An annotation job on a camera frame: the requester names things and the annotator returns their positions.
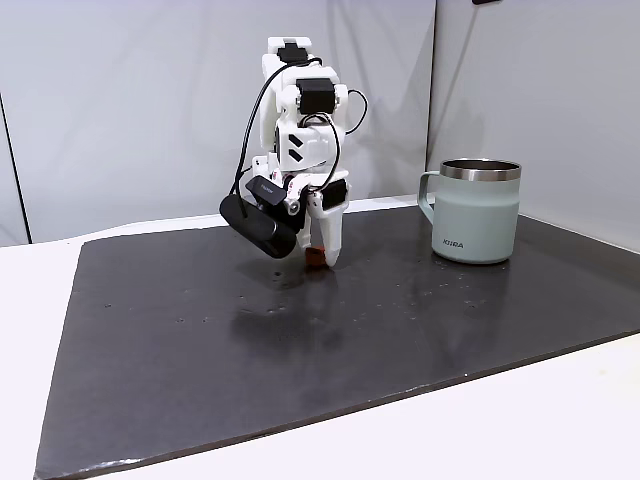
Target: mint green mug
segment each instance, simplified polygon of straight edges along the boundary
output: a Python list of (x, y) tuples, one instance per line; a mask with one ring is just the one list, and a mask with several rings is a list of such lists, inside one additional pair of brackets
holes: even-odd
[[(520, 174), (517, 163), (461, 158), (420, 177), (418, 205), (433, 225), (431, 246), (464, 263), (497, 263), (513, 253)], [(439, 176), (434, 207), (427, 203), (429, 177)]]

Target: black mat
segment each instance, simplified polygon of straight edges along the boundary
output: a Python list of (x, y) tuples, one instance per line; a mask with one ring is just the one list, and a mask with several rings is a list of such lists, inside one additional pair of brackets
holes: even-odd
[(209, 450), (640, 328), (640, 256), (520, 218), (510, 261), (464, 266), (430, 234), (417, 208), (349, 214), (339, 264), (314, 274), (229, 228), (86, 244), (36, 478)]

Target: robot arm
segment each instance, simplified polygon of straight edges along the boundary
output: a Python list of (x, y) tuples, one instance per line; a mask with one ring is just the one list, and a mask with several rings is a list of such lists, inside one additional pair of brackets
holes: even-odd
[[(273, 79), (260, 102), (260, 138), (268, 153), (253, 158), (253, 178), (247, 183), (260, 213), (250, 208), (250, 215), (243, 211), (240, 217), (227, 199), (220, 212), (276, 258), (293, 249), (292, 235), (300, 247), (309, 247), (311, 222), (317, 219), (326, 262), (333, 266), (342, 246), (342, 214), (349, 204), (348, 172), (338, 168), (349, 91), (332, 68), (320, 59), (311, 62), (314, 58), (306, 37), (269, 38), (262, 68), (267, 81)], [(273, 228), (263, 215), (274, 222)], [(263, 224), (260, 232), (250, 217)], [(271, 237), (257, 238), (270, 230)], [(276, 233), (282, 238), (276, 239)]]

